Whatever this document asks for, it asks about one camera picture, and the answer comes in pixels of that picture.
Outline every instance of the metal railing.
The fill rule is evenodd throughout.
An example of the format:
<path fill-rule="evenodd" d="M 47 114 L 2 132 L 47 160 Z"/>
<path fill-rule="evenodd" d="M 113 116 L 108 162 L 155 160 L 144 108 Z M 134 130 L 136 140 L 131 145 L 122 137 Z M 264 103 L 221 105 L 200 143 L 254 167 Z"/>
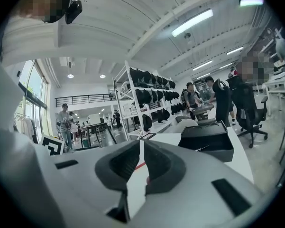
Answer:
<path fill-rule="evenodd" d="M 69 97 L 59 97 L 55 98 L 56 107 L 62 106 L 66 103 L 67 105 L 77 105 L 86 104 L 94 102 L 104 102 L 104 101 L 115 101 L 116 96 L 114 94 L 103 94 L 103 95 L 78 95 Z"/>

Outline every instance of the box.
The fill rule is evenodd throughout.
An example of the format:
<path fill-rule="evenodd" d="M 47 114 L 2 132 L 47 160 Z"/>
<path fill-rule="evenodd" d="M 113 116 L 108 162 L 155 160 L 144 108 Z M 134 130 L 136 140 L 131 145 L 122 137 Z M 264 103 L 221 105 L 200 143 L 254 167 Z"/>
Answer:
<path fill-rule="evenodd" d="M 203 126 L 186 127 L 181 133 L 178 146 L 207 153 L 222 162 L 231 162 L 234 148 L 228 136 L 228 130 L 223 122 L 211 123 Z"/>

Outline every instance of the ceiling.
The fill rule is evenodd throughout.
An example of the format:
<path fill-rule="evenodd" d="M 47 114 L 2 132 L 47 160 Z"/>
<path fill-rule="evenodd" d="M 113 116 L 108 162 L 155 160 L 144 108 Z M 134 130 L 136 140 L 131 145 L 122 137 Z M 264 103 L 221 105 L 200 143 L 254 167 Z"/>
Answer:
<path fill-rule="evenodd" d="M 100 117 L 102 117 L 103 114 L 111 114 L 110 106 L 102 106 L 102 107 L 95 107 L 95 108 L 88 108 L 88 109 L 82 109 L 82 110 L 77 110 L 77 111 L 72 111 L 74 114 L 77 113 L 78 117 L 77 118 L 79 122 L 81 121 L 86 121 L 86 118 L 91 115 L 91 114 L 100 114 Z"/>
<path fill-rule="evenodd" d="M 61 84 L 112 83 L 124 60 L 166 77 L 193 79 L 213 73 L 247 53 L 270 20 L 266 5 L 239 7 L 239 0 L 81 0 L 83 12 L 66 25 L 11 19 L 3 40 L 3 64 L 50 58 Z M 206 9 L 213 17 L 173 37 L 171 32 Z M 229 56 L 226 52 L 244 46 Z M 72 57 L 71 69 L 60 57 Z M 213 60 L 198 70 L 193 68 Z"/>

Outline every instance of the fluorescent light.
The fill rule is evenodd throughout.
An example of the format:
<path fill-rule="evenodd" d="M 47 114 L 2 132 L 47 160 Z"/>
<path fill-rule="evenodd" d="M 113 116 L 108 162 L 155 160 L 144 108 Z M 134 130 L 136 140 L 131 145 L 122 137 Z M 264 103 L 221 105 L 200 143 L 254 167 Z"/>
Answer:
<path fill-rule="evenodd" d="M 203 75 L 203 76 L 200 76 L 200 77 L 198 77 L 197 79 L 199 79 L 199 78 L 203 78 L 204 76 L 207 76 L 207 75 L 209 75 L 210 73 L 208 73 L 208 74 L 205 74 L 205 75 Z"/>
<path fill-rule="evenodd" d="M 184 24 L 179 26 L 177 29 L 172 31 L 172 35 L 174 37 L 178 36 L 182 32 L 186 31 L 190 27 L 194 26 L 195 24 L 198 24 L 199 22 L 208 19 L 213 16 L 213 10 L 208 9 L 205 12 L 195 16 L 194 18 L 191 18 L 189 21 L 186 21 Z"/>
<path fill-rule="evenodd" d="M 252 5 L 263 5 L 264 0 L 239 0 L 239 5 L 241 7 L 244 6 L 252 6 Z"/>
<path fill-rule="evenodd" d="M 233 53 L 233 52 L 236 52 L 236 51 L 240 51 L 240 50 L 242 50 L 242 49 L 243 49 L 243 47 L 240 47 L 240 48 L 237 48 L 237 49 L 235 49 L 235 50 L 229 51 L 229 52 L 227 52 L 227 55 L 228 55 L 228 54 L 231 54 L 231 53 Z"/>
<path fill-rule="evenodd" d="M 224 68 L 224 67 L 230 66 L 231 64 L 232 64 L 232 63 L 229 63 L 229 64 L 227 64 L 227 65 L 225 65 L 225 66 L 220 67 L 219 69 L 222 69 L 222 68 Z"/>
<path fill-rule="evenodd" d="M 208 64 L 211 63 L 212 61 L 213 61 L 213 60 L 208 61 L 208 62 L 206 62 L 206 63 L 204 63 L 204 64 L 202 64 L 202 65 L 200 65 L 200 66 L 198 66 L 198 67 L 196 67 L 196 68 L 193 68 L 193 71 L 195 71 L 195 70 L 197 70 L 197 69 L 199 69 L 199 68 L 201 68 L 201 67 L 203 67 L 203 66 L 208 65 Z"/>

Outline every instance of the red strip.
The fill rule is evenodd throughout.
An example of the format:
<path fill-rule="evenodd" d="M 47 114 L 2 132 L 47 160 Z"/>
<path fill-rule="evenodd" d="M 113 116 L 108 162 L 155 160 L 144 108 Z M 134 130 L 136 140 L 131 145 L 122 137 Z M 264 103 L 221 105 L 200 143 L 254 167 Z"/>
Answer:
<path fill-rule="evenodd" d="M 146 163 L 143 162 L 142 164 L 138 165 L 138 166 L 135 168 L 135 170 L 138 170 L 140 167 L 143 167 L 145 164 L 146 164 Z"/>

